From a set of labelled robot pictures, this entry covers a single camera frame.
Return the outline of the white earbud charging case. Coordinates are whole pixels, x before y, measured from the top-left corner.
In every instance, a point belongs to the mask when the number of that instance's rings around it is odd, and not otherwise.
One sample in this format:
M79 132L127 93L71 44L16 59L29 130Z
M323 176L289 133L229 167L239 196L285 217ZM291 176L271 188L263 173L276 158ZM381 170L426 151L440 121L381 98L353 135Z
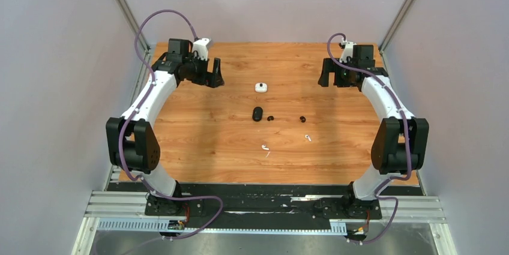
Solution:
M255 84L254 90L257 93L266 93L268 91L268 85L266 83L259 82Z

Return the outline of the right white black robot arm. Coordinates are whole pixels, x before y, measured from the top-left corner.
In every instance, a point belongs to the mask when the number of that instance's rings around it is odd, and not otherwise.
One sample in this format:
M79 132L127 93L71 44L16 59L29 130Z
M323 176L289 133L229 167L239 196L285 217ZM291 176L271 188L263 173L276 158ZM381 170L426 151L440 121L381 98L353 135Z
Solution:
M340 58L325 58L318 85L356 87L369 100L380 121L370 151L371 163L348 185L341 199L324 199L323 215L333 218L380 218L378 196L393 180L407 181L424 164L429 123L409 111L394 92L388 73L376 67L374 47L352 42L340 44Z

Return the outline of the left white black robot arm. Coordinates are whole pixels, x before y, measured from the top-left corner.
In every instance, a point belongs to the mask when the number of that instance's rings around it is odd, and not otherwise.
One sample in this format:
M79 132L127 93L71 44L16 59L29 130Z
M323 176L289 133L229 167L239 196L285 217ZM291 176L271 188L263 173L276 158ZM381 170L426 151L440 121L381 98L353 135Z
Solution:
M224 85L220 59L214 58L212 71L208 71L212 45L209 38L194 42L169 39L167 52L151 66L141 94L121 116L106 122L112 165L149 185L146 215L180 215L184 211L180 184L160 164L161 148L153 126L166 100L182 81L209 88Z

